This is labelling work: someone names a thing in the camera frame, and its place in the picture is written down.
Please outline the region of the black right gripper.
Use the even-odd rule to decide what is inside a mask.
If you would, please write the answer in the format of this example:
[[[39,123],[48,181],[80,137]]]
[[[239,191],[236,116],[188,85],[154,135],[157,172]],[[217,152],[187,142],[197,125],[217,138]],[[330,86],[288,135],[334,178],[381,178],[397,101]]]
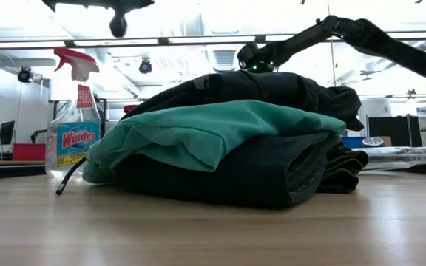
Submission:
[[[253,73],[269,73],[276,72],[277,67],[272,61],[258,61],[248,66],[246,70]]]

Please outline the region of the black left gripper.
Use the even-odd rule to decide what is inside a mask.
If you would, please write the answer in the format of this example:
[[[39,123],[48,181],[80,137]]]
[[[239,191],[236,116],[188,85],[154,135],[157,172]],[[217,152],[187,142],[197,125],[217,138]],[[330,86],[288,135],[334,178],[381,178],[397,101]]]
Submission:
[[[57,4],[72,4],[83,7],[96,6],[112,8],[115,14],[126,14],[132,10],[142,9],[155,3],[155,0],[42,0],[52,11]]]

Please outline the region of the black garments pile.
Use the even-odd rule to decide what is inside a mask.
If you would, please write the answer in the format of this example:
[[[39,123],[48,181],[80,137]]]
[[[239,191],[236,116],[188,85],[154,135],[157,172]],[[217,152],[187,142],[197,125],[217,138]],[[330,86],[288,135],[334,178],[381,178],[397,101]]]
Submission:
[[[204,75],[174,86],[145,100],[122,118],[181,106],[197,106],[233,100],[259,100],[338,118],[345,131],[360,130],[357,119],[361,102],[356,91],[346,86],[320,86],[316,81],[290,73],[254,74],[247,71]],[[278,136],[306,134],[282,133]]]

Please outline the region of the turquoise shorts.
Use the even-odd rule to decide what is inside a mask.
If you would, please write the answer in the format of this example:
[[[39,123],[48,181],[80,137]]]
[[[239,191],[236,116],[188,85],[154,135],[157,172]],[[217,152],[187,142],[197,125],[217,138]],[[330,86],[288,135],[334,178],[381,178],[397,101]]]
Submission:
[[[92,184],[113,183],[115,167],[136,154],[213,172],[230,151],[255,136],[344,131],[345,122],[338,118],[259,100],[173,107],[118,121],[90,146],[82,178]]]

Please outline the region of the small red storage bin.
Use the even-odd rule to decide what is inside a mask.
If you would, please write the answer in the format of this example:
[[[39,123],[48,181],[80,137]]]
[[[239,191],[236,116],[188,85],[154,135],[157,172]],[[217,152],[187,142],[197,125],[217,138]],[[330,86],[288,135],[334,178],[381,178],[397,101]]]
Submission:
[[[45,160],[46,145],[41,143],[15,143],[13,160]]]

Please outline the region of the blue box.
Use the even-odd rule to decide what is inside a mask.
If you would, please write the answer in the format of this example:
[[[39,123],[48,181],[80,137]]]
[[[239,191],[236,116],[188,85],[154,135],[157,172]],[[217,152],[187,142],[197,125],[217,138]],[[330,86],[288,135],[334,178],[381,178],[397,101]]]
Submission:
[[[363,147],[363,140],[365,137],[349,137],[345,136],[342,137],[342,143],[344,146],[351,148],[351,149],[357,149]]]

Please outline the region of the black cylindrical speaker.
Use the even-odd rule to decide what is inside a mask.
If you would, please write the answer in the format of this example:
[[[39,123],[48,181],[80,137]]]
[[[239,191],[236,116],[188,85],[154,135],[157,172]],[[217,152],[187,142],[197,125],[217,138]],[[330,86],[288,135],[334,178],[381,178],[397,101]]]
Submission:
[[[362,140],[363,148],[383,147],[385,142],[380,137],[366,137]]]

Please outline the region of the black room partition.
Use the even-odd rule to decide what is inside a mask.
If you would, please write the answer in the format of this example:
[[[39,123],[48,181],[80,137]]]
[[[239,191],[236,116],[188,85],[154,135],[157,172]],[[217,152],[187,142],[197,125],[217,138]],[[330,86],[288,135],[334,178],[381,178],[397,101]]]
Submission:
[[[390,137],[392,146],[422,147],[417,116],[369,117],[370,137]]]

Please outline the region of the black background monitor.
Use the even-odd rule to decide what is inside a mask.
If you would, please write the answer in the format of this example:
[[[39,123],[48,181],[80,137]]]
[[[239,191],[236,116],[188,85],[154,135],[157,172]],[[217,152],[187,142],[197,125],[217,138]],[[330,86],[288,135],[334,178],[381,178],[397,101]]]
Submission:
[[[10,145],[13,139],[15,121],[11,120],[0,125],[0,146]]]

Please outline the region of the slim clear spray bottle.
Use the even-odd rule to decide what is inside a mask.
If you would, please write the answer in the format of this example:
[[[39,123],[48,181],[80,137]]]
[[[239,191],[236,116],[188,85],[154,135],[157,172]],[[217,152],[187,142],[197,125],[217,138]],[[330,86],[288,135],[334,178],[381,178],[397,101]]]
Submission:
[[[354,149],[354,151],[363,151],[368,155],[368,164],[364,167],[366,171],[426,165],[426,146],[374,147]]]

